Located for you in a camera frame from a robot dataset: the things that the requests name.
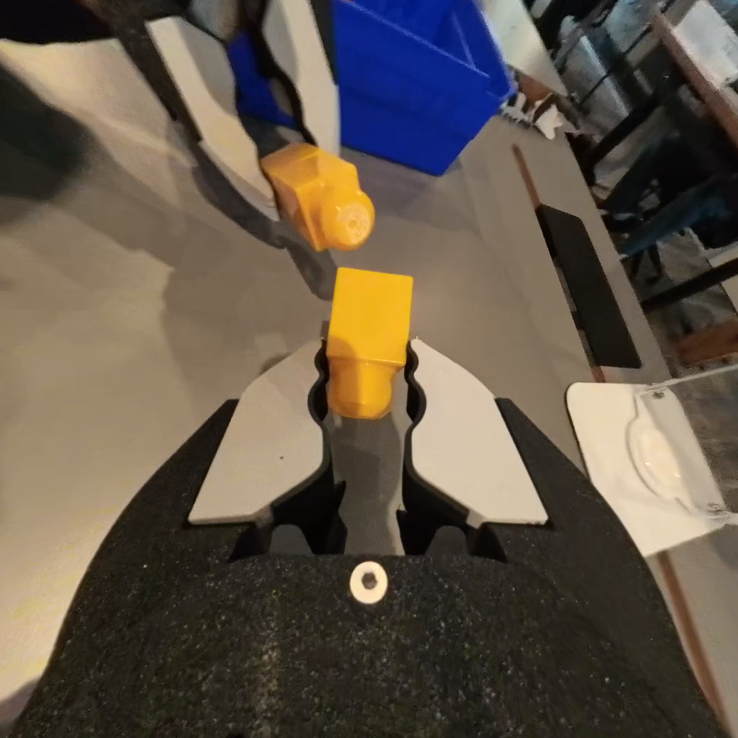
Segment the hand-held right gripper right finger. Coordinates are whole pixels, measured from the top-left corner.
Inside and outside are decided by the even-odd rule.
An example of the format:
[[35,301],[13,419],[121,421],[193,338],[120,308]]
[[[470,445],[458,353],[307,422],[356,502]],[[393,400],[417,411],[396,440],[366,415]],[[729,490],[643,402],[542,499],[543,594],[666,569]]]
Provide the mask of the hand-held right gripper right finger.
[[543,525],[548,513],[495,395],[466,368],[422,340],[408,388],[420,391],[411,471],[460,524]]

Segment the yellow mega block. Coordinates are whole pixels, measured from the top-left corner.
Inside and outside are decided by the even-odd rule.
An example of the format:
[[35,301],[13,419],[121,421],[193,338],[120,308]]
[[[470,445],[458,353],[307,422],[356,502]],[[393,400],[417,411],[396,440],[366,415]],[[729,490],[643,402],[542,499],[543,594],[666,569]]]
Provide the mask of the yellow mega block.
[[350,162],[309,143],[290,143],[260,164],[280,214],[315,252],[352,252],[372,234],[374,204]]
[[407,361],[413,279],[341,266],[327,330],[327,402],[349,419],[378,420],[392,406]]

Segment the white document stand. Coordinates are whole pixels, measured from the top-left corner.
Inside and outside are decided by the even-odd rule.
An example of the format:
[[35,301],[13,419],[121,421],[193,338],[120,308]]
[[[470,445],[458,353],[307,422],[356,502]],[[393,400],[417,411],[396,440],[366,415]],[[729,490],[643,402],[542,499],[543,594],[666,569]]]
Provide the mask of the white document stand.
[[736,528],[736,365],[654,384],[572,384],[591,483],[643,557]]

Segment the blue plastic bin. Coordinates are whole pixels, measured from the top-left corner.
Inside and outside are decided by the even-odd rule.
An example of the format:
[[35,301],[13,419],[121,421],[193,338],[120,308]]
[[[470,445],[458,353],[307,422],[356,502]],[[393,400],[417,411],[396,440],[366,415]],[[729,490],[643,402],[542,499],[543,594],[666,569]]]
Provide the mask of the blue plastic bin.
[[516,90],[472,1],[331,2],[343,146],[440,176]]

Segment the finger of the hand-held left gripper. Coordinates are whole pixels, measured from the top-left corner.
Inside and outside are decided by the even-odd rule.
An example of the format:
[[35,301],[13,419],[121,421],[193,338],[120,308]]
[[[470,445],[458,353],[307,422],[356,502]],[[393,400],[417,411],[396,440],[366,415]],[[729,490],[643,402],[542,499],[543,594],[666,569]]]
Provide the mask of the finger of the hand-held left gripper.
[[286,248],[273,188],[235,105],[222,42],[182,16],[134,16],[125,49],[167,109],[208,202],[249,235]]
[[266,1],[258,16],[266,76],[284,116],[307,143],[338,155],[339,88],[330,1]]

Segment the black rectangular mat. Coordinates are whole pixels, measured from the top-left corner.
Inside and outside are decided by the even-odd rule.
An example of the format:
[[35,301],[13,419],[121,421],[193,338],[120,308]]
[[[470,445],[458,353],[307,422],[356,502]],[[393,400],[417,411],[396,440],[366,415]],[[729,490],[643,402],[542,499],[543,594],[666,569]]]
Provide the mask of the black rectangular mat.
[[595,364],[640,369],[641,357],[582,220],[546,204],[536,207],[536,216]]

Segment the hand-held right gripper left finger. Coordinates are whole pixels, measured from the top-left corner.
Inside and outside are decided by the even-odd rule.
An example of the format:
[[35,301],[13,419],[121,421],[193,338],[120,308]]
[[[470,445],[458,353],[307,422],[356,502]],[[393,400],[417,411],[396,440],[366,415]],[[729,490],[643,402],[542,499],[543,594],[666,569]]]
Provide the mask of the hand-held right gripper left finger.
[[247,386],[188,516],[191,525],[267,523],[317,480],[326,434],[311,392],[319,387],[320,339],[312,339]]

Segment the dark office chair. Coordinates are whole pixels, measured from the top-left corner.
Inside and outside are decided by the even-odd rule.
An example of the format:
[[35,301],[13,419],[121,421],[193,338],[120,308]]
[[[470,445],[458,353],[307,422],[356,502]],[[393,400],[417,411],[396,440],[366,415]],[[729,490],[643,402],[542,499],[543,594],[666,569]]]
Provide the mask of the dark office chair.
[[736,241],[736,146],[720,132],[663,134],[649,143],[599,205],[618,253],[633,258],[690,229],[708,249]]

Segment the wooden post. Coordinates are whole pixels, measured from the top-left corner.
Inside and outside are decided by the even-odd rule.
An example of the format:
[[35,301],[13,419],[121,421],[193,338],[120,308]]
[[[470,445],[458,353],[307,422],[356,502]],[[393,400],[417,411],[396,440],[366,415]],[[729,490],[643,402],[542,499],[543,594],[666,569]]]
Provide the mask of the wooden post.
[[679,339],[675,353],[686,366],[729,361],[737,355],[737,318]]

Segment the white plastic pieces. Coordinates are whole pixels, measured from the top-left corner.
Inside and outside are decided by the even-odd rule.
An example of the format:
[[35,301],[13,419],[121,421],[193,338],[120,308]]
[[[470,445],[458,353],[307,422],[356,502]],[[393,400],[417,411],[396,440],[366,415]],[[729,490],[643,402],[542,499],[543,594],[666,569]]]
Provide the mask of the white plastic pieces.
[[554,140],[559,132],[571,136],[582,133],[577,118],[567,110],[564,98],[521,71],[513,69],[513,73],[516,90],[500,110],[503,117],[538,131],[547,140]]

